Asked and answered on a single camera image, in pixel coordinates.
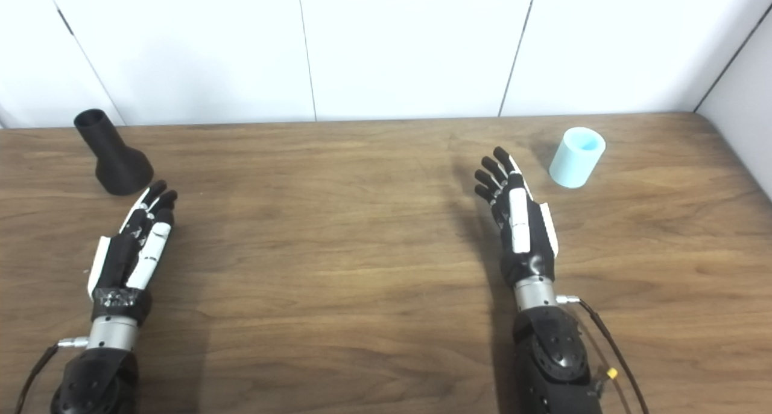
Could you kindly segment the white and black left hand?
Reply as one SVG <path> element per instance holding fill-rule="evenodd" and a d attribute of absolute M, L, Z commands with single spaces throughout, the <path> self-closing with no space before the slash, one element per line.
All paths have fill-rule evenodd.
<path fill-rule="evenodd" d="M 130 208 L 118 233 L 100 237 L 86 283 L 92 320 L 124 317 L 143 326 L 153 303 L 149 283 L 176 222 L 176 200 L 166 181 L 155 181 Z"/>

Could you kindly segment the white and black right hand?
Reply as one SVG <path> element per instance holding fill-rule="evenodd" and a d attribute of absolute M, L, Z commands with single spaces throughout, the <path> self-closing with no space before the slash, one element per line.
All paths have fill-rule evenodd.
<path fill-rule="evenodd" d="M 559 246 L 546 203 L 535 201 L 513 157 L 502 147 L 481 160 L 474 174 L 475 194 L 482 197 L 500 230 L 504 254 L 500 271 L 510 288 L 530 277 L 555 279 Z"/>

